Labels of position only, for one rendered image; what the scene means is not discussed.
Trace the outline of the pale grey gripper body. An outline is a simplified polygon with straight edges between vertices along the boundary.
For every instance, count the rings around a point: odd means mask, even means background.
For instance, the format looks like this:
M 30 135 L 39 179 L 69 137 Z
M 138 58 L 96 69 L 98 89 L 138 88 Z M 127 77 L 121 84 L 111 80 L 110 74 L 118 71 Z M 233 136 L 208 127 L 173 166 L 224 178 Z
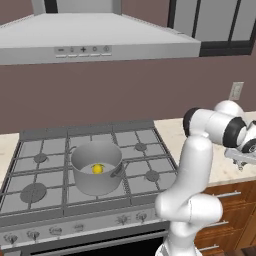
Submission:
M 230 158 L 230 159 L 233 159 L 236 161 L 256 165 L 256 153 L 242 153 L 242 152 L 238 151 L 237 149 L 227 148 L 225 150 L 224 155 L 227 158 Z

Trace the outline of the steel cooking pot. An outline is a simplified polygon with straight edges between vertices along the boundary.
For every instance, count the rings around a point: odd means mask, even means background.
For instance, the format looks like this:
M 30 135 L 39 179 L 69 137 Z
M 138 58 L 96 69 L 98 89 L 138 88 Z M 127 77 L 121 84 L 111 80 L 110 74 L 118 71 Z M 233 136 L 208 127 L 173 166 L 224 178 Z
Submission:
M 120 148 L 110 141 L 90 141 L 73 147 L 71 166 L 76 187 L 84 194 L 102 196 L 116 190 L 124 172 Z M 91 166 L 103 164 L 101 174 L 93 174 Z

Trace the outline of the wooden drawer front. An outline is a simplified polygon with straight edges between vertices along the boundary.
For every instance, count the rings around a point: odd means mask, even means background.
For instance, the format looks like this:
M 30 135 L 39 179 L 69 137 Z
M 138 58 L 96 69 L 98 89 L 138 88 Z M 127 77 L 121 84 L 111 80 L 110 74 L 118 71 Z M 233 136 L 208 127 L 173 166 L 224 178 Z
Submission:
M 204 228 L 198 232 L 198 235 L 203 236 L 204 234 L 215 234 L 217 232 L 243 229 L 253 209 L 253 203 L 226 205 L 223 208 L 223 216 L 218 222 L 225 220 L 229 221 L 229 224 L 218 227 Z
M 210 256 L 212 254 L 224 253 L 232 251 L 236 248 L 236 245 L 241 237 L 242 230 L 237 229 L 227 232 L 217 232 L 216 234 L 203 235 L 200 238 L 195 239 L 195 246 L 197 249 L 212 246 L 214 244 L 219 245 L 217 249 L 200 252 L 203 256 Z
M 214 187 L 208 187 L 205 190 L 206 194 L 213 195 L 216 197 L 218 194 L 229 193 L 236 191 L 241 191 L 242 194 L 233 197 L 227 198 L 218 198 L 223 204 L 231 204 L 231 203 L 246 203 L 251 202 L 249 199 L 250 194 L 253 192 L 255 182 L 248 181 L 248 182 L 239 182 L 227 185 L 219 185 Z

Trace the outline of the steel gas stove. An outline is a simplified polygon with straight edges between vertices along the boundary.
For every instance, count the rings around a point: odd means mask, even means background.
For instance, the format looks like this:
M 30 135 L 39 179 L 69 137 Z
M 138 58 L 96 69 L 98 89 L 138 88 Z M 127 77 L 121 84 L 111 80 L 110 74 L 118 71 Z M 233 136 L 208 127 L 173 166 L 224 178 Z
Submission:
M 75 185 L 73 147 L 90 141 L 110 141 L 122 152 L 121 183 L 106 195 L 86 195 Z M 20 256 L 30 245 L 116 230 L 168 233 L 167 223 L 156 218 L 154 201 L 175 180 L 176 169 L 151 121 L 23 131 L 0 189 L 0 251 Z M 139 212 L 147 213 L 144 223 L 136 219 Z M 116 222 L 121 215 L 130 217 L 127 224 Z M 76 224 L 84 230 L 75 232 Z M 60 236 L 49 233 L 54 226 L 62 229 Z M 34 241 L 28 231 L 40 236 Z M 6 242 L 6 234 L 16 235 L 17 241 Z

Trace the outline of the black oven door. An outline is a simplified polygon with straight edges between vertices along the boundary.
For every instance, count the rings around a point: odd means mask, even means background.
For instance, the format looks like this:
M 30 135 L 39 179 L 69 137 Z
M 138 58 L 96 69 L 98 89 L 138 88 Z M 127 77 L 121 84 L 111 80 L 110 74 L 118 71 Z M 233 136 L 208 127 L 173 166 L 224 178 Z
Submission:
M 30 245 L 20 256 L 154 256 L 167 236 L 164 229 L 135 234 L 121 230 Z

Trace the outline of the grey range hood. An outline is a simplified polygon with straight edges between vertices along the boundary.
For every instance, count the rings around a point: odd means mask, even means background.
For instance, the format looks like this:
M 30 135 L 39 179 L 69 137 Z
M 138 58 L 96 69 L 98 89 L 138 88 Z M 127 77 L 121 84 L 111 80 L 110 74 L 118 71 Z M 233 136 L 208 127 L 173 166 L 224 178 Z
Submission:
M 0 26 L 0 65 L 197 57 L 201 42 L 122 13 L 122 0 L 31 0 Z

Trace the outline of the white wall socket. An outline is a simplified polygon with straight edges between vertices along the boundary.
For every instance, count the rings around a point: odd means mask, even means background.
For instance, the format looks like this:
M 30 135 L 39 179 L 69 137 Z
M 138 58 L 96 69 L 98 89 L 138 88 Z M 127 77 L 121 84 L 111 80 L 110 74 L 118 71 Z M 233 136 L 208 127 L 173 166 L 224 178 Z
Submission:
M 243 82 L 234 82 L 232 84 L 232 88 L 231 88 L 231 92 L 230 92 L 230 100 L 239 100 L 240 99 L 240 95 L 243 89 Z

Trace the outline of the black framed glass wall cupboard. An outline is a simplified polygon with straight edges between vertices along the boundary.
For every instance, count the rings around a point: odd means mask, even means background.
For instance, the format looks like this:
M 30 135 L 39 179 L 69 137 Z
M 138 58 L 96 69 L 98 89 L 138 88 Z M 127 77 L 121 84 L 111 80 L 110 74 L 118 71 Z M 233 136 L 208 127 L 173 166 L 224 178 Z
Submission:
M 200 41 L 200 57 L 250 55 L 256 0 L 169 0 L 167 26 Z

